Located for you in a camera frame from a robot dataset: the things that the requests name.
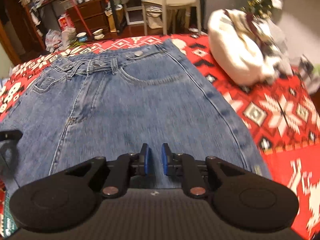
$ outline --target red patterned blanket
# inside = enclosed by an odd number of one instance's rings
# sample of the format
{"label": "red patterned blanket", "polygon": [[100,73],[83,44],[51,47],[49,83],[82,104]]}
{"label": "red patterned blanket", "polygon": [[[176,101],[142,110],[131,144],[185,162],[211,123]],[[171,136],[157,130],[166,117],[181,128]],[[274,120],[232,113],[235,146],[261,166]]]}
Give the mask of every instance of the red patterned blanket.
{"label": "red patterned blanket", "polygon": [[[64,57],[100,53],[106,49],[161,43],[167,38],[169,36],[133,37],[59,53]],[[281,75],[271,86],[239,87],[213,59],[206,36],[171,35],[170,38],[243,119],[273,179],[296,193],[300,210],[292,227],[305,239],[311,239],[320,230],[320,117],[299,74]],[[55,58],[53,53],[15,67],[14,74],[0,91],[0,120]]]}

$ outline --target white bowl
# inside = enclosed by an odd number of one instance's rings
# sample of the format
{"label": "white bowl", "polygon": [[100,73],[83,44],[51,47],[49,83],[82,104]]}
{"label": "white bowl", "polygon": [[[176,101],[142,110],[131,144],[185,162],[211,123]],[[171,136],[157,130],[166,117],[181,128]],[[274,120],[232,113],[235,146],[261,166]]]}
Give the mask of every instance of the white bowl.
{"label": "white bowl", "polygon": [[104,38],[104,34],[98,35],[94,37],[96,40],[101,40]]}
{"label": "white bowl", "polygon": [[94,36],[99,36],[102,34],[103,29],[99,29],[93,33]]}
{"label": "white bowl", "polygon": [[79,34],[77,35],[77,38],[81,39],[81,38],[83,38],[83,37],[86,36],[86,35],[87,35],[87,33],[79,33]]}

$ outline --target jeans waistband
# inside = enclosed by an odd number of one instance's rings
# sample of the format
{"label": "jeans waistband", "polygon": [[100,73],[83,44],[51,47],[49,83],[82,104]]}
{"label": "jeans waistband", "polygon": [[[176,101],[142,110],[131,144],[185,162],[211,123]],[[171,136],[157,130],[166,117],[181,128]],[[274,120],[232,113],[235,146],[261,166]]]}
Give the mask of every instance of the jeans waistband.
{"label": "jeans waistband", "polygon": [[141,59],[156,53],[167,52],[176,60],[182,59],[180,53],[177,53],[177,47],[171,39],[167,39],[161,44],[142,46],[131,49],[108,50],[99,54],[93,52],[80,54],[76,56],[62,57],[52,62],[52,67],[60,71],[71,71],[70,77],[77,73],[90,73],[102,70],[112,70],[117,72],[118,68],[125,67],[131,60]]}

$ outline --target wooden cabinet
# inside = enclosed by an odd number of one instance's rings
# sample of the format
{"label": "wooden cabinet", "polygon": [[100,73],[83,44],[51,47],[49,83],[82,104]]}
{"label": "wooden cabinet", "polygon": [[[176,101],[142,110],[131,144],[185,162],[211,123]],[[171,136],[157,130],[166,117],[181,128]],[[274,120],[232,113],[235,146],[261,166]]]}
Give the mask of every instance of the wooden cabinet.
{"label": "wooden cabinet", "polygon": [[[92,0],[78,4],[78,9],[91,32],[95,32],[98,29],[103,29],[104,33],[109,32],[108,19],[104,13],[102,0]],[[75,24],[77,33],[85,32],[86,29],[76,10],[72,7],[67,12]]]}

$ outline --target bowl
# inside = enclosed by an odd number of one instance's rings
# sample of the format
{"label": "bowl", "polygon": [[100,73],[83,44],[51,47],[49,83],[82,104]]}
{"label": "bowl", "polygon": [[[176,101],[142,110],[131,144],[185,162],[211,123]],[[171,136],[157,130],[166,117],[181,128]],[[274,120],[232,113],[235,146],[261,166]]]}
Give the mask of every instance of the bowl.
{"label": "bowl", "polygon": [[104,34],[98,35],[94,37],[96,40],[101,40],[104,38]]}
{"label": "bowl", "polygon": [[99,29],[93,33],[94,36],[100,36],[102,34],[103,29]]}
{"label": "bowl", "polygon": [[86,41],[88,39],[87,33],[85,33],[85,32],[79,33],[77,35],[77,38],[78,38],[79,41]]}

